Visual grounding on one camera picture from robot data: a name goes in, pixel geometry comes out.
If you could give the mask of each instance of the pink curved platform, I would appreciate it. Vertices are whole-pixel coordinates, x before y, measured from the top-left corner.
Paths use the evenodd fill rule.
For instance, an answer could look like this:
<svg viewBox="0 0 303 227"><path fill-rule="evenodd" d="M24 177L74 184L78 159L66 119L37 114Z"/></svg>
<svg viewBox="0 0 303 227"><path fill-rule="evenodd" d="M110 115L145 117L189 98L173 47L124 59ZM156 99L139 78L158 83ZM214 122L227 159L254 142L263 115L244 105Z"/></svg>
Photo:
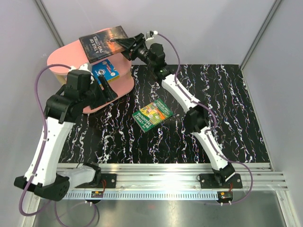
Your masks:
<svg viewBox="0 0 303 227"><path fill-rule="evenodd" d="M130 72L132 63L131 61L127 60L121 53L117 53L115 55L109 56L108 58L101 59L100 61L103 61L105 59L108 59L115 67L115 69L119 72L120 77L116 80L110 81L109 84L111 88L118 94L118 98L120 98L129 93L134 87L134 79ZM47 65L65 64L74 66L76 68L79 68L81 65L87 62L89 61L79 40L55 50L47 59ZM63 67L52 67L50 70L55 74L61 84L66 83L65 76L68 73L68 69ZM91 110L89 107L86 107L83 109L83 113L94 113L95 111L103 108L108 104L109 103L106 103L105 105L93 110Z"/></svg>

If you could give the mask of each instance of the gray wall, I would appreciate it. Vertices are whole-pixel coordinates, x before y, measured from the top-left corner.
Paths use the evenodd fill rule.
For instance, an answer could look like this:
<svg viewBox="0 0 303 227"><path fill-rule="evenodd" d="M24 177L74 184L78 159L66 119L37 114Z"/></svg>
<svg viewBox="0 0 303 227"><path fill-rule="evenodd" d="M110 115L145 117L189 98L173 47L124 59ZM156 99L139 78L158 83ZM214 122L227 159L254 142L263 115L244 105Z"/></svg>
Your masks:
<svg viewBox="0 0 303 227"><path fill-rule="evenodd" d="M13 182L29 167L42 130L34 80L57 46L32 0L4 1L0 21L0 226L17 227L21 190ZM42 101L59 87L50 72L44 74Z"/></svg>
<svg viewBox="0 0 303 227"><path fill-rule="evenodd" d="M158 30L183 64L240 64L274 0L42 0L65 44L122 25L129 36ZM169 44L166 60L176 64Z"/></svg>
<svg viewBox="0 0 303 227"><path fill-rule="evenodd" d="M244 69L275 170L303 225L303 1L285 0Z"/></svg>

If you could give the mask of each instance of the blue box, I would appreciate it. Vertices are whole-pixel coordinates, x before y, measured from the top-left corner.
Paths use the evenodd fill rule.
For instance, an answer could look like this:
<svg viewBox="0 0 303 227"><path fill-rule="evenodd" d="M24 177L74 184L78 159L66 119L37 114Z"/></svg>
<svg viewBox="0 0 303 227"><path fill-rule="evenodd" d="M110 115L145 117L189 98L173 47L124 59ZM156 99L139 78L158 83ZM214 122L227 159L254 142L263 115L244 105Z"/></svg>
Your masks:
<svg viewBox="0 0 303 227"><path fill-rule="evenodd" d="M105 59L104 61L93 65L91 72L100 85L101 82L98 79L98 76L100 75L103 75L108 82L119 78L118 71L114 68L108 59Z"/></svg>

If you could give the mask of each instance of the book cover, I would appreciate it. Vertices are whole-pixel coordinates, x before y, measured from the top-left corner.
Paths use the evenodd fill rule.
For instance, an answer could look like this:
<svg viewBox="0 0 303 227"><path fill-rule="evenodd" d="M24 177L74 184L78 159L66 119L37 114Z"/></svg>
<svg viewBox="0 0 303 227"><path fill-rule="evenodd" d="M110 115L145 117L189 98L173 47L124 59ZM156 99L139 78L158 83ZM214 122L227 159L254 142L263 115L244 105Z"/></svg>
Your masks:
<svg viewBox="0 0 303 227"><path fill-rule="evenodd" d="M173 115L173 112L158 98L137 112L133 113L134 120L146 132Z"/></svg>
<svg viewBox="0 0 303 227"><path fill-rule="evenodd" d="M114 66L110 63L108 59L105 59L104 61L93 65L91 72L94 78L100 84L100 86L102 85L98 77L101 75L103 75L108 82L118 79L120 77L118 71L114 68Z"/></svg>
<svg viewBox="0 0 303 227"><path fill-rule="evenodd" d="M113 27L102 32L80 37L79 40L90 63L94 63L108 56L122 52L124 49L114 38L127 38L122 26Z"/></svg>

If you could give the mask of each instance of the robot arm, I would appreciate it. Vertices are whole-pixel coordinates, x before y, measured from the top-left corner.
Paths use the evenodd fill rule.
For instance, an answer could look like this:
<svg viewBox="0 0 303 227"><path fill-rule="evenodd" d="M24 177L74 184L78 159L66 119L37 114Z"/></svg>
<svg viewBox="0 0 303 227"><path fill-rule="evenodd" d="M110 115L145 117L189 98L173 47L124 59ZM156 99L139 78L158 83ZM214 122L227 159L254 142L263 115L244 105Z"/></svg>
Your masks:
<svg viewBox="0 0 303 227"><path fill-rule="evenodd" d="M152 31L147 33L147 40L152 39L154 34L156 33ZM115 39L115 42L124 47L125 50L122 54L128 60L139 58L146 63L153 79L170 92L182 106L186 113L184 118L186 132L192 133L203 146L210 159L215 179L219 185L231 179L235 175L235 170L231 163L220 157L224 157L224 154L210 132L207 111L197 105L197 103L200 103L200 100L190 94L178 79L175 79L175 74L170 71L165 62L165 53L162 45L153 43L148 49L143 34L132 38Z"/></svg>
<svg viewBox="0 0 303 227"><path fill-rule="evenodd" d="M103 90L91 75L89 65L84 64L78 70L72 69L67 75L66 85L47 100L45 117L48 138L29 191L42 198L60 201L69 188L83 183L89 183L91 186L100 183L101 169L93 164L83 164L60 175L56 173L64 142L76 119L81 116L83 108L86 106L97 108L117 98L117 94L110 88L105 78L101 76L99 79ZM43 130L29 169L24 176L15 179L14 185L21 189L25 188L33 175L44 140Z"/></svg>

